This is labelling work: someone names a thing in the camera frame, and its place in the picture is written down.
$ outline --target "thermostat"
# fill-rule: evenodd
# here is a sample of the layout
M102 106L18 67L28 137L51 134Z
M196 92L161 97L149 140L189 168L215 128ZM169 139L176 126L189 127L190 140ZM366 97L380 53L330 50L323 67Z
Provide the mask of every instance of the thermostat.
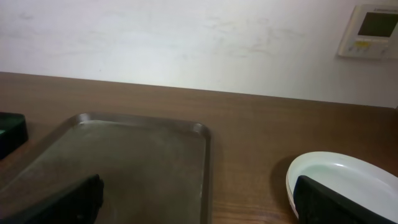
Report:
M360 5L351 15L338 55L387 58L398 42L398 6Z

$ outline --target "digital display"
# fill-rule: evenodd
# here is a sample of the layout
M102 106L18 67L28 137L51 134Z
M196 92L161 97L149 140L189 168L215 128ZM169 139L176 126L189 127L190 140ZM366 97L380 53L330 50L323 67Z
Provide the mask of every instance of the digital display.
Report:
M398 14L366 13L358 35L390 37L398 22Z

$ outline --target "wall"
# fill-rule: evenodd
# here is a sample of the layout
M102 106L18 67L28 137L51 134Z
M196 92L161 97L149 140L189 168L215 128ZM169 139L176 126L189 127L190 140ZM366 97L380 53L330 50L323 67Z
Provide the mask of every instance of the wall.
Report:
M397 61L336 57L363 3L1 0L0 70L396 107Z

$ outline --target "white plate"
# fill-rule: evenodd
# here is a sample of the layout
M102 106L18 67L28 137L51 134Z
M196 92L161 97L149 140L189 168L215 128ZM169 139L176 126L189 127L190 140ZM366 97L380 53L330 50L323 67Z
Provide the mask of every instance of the white plate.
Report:
M398 178L372 164L333 152L310 152L298 156L286 175L287 194L296 216L293 192L300 175L306 175L398 223Z

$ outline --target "brown tabletop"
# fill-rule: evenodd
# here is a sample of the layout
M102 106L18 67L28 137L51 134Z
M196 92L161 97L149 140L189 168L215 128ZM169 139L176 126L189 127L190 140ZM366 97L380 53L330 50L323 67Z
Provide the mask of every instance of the brown tabletop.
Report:
M331 151L398 175L398 112L215 91L0 73L0 111L26 116L30 140L89 111L198 121L213 135L213 223L296 223L285 188L300 154Z

